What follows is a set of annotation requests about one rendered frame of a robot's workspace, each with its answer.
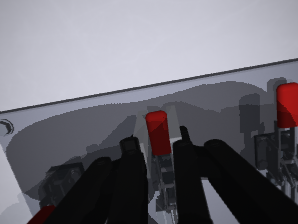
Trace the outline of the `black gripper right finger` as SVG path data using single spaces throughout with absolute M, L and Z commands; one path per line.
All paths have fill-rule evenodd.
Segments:
M 239 224 L 298 224 L 298 205 L 219 139 L 193 145 L 179 126 L 175 105 L 166 106 L 174 162 L 177 224 L 213 224 L 201 177 Z

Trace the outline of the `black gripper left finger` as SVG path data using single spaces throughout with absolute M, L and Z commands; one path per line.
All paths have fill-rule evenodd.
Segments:
M 43 224 L 148 224 L 152 148 L 146 115 L 138 111 L 134 134 L 119 142 L 121 158 L 94 160 Z

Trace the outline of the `grey metal mounting plate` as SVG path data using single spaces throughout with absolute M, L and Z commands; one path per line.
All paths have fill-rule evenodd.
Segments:
M 8 120 L 14 129 L 0 144 L 34 217 L 49 169 L 82 162 L 86 171 L 100 157 L 121 158 L 138 111 L 175 105 L 193 145 L 222 140 L 257 169 L 254 135 L 274 132 L 276 89 L 292 82 L 298 58 L 1 111 L 0 134 Z

